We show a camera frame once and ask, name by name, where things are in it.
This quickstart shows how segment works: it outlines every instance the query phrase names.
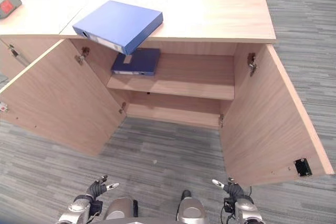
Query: dark blue binder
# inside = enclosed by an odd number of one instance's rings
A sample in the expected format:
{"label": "dark blue binder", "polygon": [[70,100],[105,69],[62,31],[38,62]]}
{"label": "dark blue binder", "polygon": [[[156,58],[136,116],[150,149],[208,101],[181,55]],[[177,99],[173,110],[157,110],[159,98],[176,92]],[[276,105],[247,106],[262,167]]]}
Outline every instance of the dark blue binder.
{"label": "dark blue binder", "polygon": [[131,55],[118,54],[112,73],[153,76],[160,57],[159,49],[139,48]]}

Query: cabinet hinge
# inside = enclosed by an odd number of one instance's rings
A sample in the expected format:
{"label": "cabinet hinge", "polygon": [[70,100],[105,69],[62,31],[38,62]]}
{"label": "cabinet hinge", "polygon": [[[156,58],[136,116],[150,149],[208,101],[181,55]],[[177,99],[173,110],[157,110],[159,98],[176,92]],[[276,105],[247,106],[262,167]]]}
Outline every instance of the cabinet hinge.
{"label": "cabinet hinge", "polygon": [[121,109],[119,110],[119,113],[122,114],[122,112],[125,111],[125,108],[126,108],[126,103],[123,102],[123,103],[122,103],[122,106],[121,106]]}
{"label": "cabinet hinge", "polygon": [[83,61],[89,55],[89,53],[90,53],[90,48],[83,47],[82,48],[82,54],[80,56],[76,55],[75,56],[75,60],[82,66],[83,65]]}
{"label": "cabinet hinge", "polygon": [[0,112],[8,112],[8,105],[4,102],[0,102]]}
{"label": "cabinet hinge", "polygon": [[250,76],[252,76],[258,68],[255,61],[256,61],[256,54],[254,52],[249,53],[247,56],[247,65],[250,68]]}
{"label": "cabinet hinge", "polygon": [[218,125],[220,128],[223,128],[224,115],[220,114],[218,118]]}
{"label": "cabinet hinge", "polygon": [[11,54],[11,55],[12,55],[18,62],[20,62],[20,63],[21,63],[23,66],[25,66],[25,67],[28,67],[28,66],[29,66],[29,64],[30,64],[29,60],[27,60],[26,57],[24,57],[22,54],[19,54],[13,45],[9,44],[8,49],[9,49],[10,54]]}
{"label": "cabinet hinge", "polygon": [[301,158],[294,161],[295,168],[300,177],[310,176],[312,175],[311,169],[309,167],[308,161],[306,158]]}

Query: wooden surface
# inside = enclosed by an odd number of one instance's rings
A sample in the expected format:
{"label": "wooden surface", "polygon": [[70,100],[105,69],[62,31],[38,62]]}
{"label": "wooden surface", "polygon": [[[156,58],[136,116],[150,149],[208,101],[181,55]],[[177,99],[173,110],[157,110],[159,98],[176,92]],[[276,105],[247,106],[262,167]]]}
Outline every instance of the wooden surface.
{"label": "wooden surface", "polygon": [[233,100],[231,56],[161,54],[155,76],[113,74],[109,88]]}
{"label": "wooden surface", "polygon": [[61,17],[57,0],[21,0],[22,5],[0,20],[0,36],[57,35]]}
{"label": "wooden surface", "polygon": [[88,39],[72,39],[71,42],[80,53],[82,52],[83,47],[90,48],[90,53],[85,61],[92,68],[104,86],[106,86],[111,78],[111,67],[118,53],[111,48]]}
{"label": "wooden surface", "polygon": [[124,108],[124,110],[126,111],[127,114],[128,106],[130,105],[130,102],[132,100],[133,91],[120,90],[120,89],[108,89],[108,90],[120,107],[122,107],[124,102],[126,103],[126,107]]}
{"label": "wooden surface", "polygon": [[56,37],[88,0],[21,0],[22,6],[0,20],[0,37]]}
{"label": "wooden surface", "polygon": [[0,73],[12,80],[24,68],[25,66],[11,55],[7,45],[0,39]]}
{"label": "wooden surface", "polygon": [[0,90],[2,119],[90,155],[98,154],[125,118],[78,51],[60,40]]}
{"label": "wooden surface", "polygon": [[176,42],[145,40],[140,48],[160,48],[165,54],[185,55],[233,55],[237,43],[221,42]]}
{"label": "wooden surface", "polygon": [[[77,37],[72,25],[104,4],[94,0],[62,31]],[[261,42],[276,41],[266,0],[114,0],[163,12],[163,25],[148,40]]]}
{"label": "wooden surface", "polygon": [[34,38],[34,37],[4,37],[2,41],[23,55],[29,62],[33,62],[59,39],[57,38]]}
{"label": "wooden surface", "polygon": [[133,92],[127,116],[218,129],[219,101]]}
{"label": "wooden surface", "polygon": [[221,130],[224,162],[229,176],[243,185],[298,179],[294,161],[308,160],[313,175],[333,174],[317,133],[272,45],[256,51],[250,77],[244,49],[238,45],[241,85]]}

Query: gray device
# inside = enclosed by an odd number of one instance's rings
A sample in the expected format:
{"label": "gray device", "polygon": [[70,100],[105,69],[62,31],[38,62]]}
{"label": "gray device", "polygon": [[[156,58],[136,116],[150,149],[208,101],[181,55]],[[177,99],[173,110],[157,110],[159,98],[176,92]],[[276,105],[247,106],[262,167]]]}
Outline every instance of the gray device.
{"label": "gray device", "polygon": [[21,4],[21,0],[0,0],[0,19],[8,17]]}
{"label": "gray device", "polygon": [[[102,202],[97,197],[118,187],[119,183],[106,186],[107,175],[97,179],[87,190],[85,195],[79,195],[62,214],[56,224],[87,224],[101,214]],[[216,180],[213,183],[222,188],[235,199],[235,216],[238,224],[262,223],[261,215],[249,196],[238,184],[224,185]],[[129,198],[118,198],[109,206],[103,221],[99,224],[208,224],[205,208],[202,203],[193,198],[189,190],[184,190],[177,210],[175,220],[161,218],[139,218],[138,202]]]}

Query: cable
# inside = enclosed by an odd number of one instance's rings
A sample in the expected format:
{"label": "cable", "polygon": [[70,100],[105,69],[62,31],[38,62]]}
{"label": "cable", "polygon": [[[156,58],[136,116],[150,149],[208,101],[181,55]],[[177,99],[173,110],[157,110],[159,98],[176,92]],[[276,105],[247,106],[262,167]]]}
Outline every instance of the cable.
{"label": "cable", "polygon": [[221,219],[220,219],[220,220],[221,220],[220,222],[221,222],[222,224],[224,224],[224,223],[223,223],[223,218],[222,218],[222,217],[223,217],[223,210],[224,210],[224,206],[222,207],[222,209],[221,209],[221,213],[220,213],[220,216],[221,216],[221,217],[220,217],[220,218],[221,218]]}
{"label": "cable", "polygon": [[233,217],[233,212],[232,212],[232,214],[229,216],[229,217],[227,217],[227,219],[226,219],[226,224],[228,224],[229,223],[229,220]]}
{"label": "cable", "polygon": [[96,212],[96,213],[91,217],[91,219],[88,220],[88,222],[86,222],[86,224],[91,223],[91,222],[93,221],[93,219],[95,218],[95,216],[97,216],[98,214],[99,214],[99,212]]}

